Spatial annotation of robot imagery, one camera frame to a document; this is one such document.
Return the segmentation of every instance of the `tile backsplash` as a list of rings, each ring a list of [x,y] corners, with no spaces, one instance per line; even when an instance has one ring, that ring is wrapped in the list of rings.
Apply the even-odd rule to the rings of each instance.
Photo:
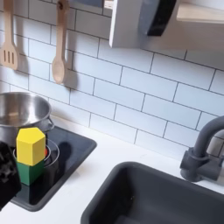
[[[224,52],[111,49],[111,11],[71,3],[63,85],[54,82],[57,0],[15,0],[19,71],[0,66],[0,92],[45,97],[52,114],[180,160],[224,115]],[[0,0],[0,44],[4,42]],[[222,153],[224,131],[209,152]]]

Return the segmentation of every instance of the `wooden spoon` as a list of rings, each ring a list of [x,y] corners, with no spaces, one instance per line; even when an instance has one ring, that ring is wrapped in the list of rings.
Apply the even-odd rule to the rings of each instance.
[[[18,69],[19,53],[13,36],[13,0],[3,1],[5,41],[1,50],[1,63],[5,67]]]
[[[52,63],[52,76],[56,83],[60,84],[65,79],[67,66],[65,61],[67,39],[67,12],[69,5],[67,0],[58,1],[58,25],[56,56]]]

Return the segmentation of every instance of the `gray sink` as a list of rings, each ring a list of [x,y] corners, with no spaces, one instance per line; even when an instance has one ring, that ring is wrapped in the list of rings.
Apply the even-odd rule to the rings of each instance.
[[[222,224],[224,196],[137,163],[109,174],[81,224]]]

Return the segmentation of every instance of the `metal pot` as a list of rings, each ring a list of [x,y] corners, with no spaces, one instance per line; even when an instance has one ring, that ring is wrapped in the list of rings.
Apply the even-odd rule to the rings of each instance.
[[[18,132],[38,127],[44,133],[54,128],[51,105],[44,98],[29,93],[0,94],[0,141],[16,147]]]

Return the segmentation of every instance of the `yellow block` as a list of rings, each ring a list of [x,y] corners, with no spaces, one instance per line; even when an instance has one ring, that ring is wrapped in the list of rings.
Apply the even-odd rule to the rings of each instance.
[[[45,158],[46,136],[38,128],[21,129],[17,135],[17,161],[34,166]]]

